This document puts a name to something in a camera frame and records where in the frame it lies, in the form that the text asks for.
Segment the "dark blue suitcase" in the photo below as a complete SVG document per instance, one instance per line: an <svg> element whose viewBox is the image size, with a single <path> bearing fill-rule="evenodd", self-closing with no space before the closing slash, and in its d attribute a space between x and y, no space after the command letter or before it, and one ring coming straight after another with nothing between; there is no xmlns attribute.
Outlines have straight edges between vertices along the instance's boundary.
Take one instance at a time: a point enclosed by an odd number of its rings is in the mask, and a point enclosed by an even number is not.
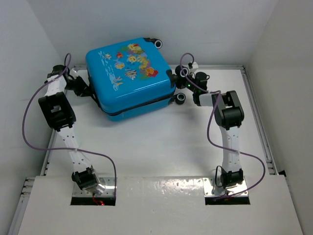
<svg viewBox="0 0 313 235"><path fill-rule="evenodd" d="M185 102L184 94L175 93L176 78L159 51L162 46L160 39L140 37L86 54L89 84L109 120L122 121Z"/></svg>

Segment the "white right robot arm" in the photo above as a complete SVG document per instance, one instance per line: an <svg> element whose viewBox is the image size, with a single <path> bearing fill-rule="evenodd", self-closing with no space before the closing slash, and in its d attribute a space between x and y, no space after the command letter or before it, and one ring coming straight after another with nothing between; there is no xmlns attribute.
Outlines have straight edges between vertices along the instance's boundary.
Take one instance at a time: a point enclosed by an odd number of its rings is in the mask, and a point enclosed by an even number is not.
<svg viewBox="0 0 313 235"><path fill-rule="evenodd" d="M244 120L244 111L236 91L226 93L206 92L207 81L210 76L204 72L197 72L198 66L189 63L187 67L176 66L176 87L187 88L193 93L193 102L197 106L212 107L213 117L222 134L223 162L221 166L219 188L228 189L240 185L244 180L244 173L240 163L239 128Z"/></svg>

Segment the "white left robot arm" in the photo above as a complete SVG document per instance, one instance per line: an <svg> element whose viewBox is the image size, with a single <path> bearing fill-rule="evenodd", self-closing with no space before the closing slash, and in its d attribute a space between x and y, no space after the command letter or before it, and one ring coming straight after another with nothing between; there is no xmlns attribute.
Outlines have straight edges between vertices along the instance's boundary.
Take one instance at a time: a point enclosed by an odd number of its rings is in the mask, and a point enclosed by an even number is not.
<svg viewBox="0 0 313 235"><path fill-rule="evenodd" d="M101 195L105 186L100 183L96 171L87 157L78 149L80 144L75 135L76 116L65 91L74 91L77 96L93 96L93 92L80 76L73 77L65 65L55 65L47 75L47 91L38 99L42 113L52 129L62 138L73 165L72 181L80 190Z"/></svg>

